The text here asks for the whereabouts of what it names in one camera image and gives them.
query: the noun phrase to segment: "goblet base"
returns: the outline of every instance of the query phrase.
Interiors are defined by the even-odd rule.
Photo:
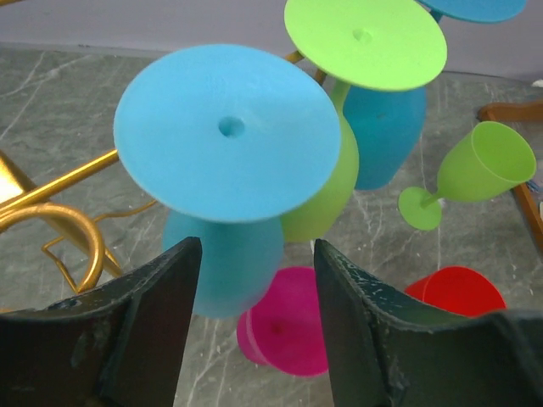
[[[423,188],[404,189],[398,198],[398,209],[404,220],[415,229],[431,231],[441,222],[441,205],[438,201],[423,207],[422,203],[432,194]]]

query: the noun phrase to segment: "gold metal rack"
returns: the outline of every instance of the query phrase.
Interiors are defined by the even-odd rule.
[[[0,6],[5,3],[6,0],[0,0]],[[296,51],[284,58],[288,62],[297,64],[304,57]],[[322,85],[326,74],[317,70],[314,78]],[[54,261],[74,293],[82,293],[95,287],[102,269],[108,271],[113,277],[122,275],[119,262],[106,248],[97,223],[107,218],[122,218],[138,214],[155,205],[156,201],[152,200],[126,212],[104,214],[90,219],[79,209],[52,203],[49,199],[117,161],[119,161],[119,155],[114,149],[38,187],[5,153],[0,151],[0,233],[23,220],[42,217],[60,235],[44,244],[42,251]],[[49,248],[64,239],[70,240],[89,256],[87,270],[79,283],[74,282],[65,264],[49,251]]]

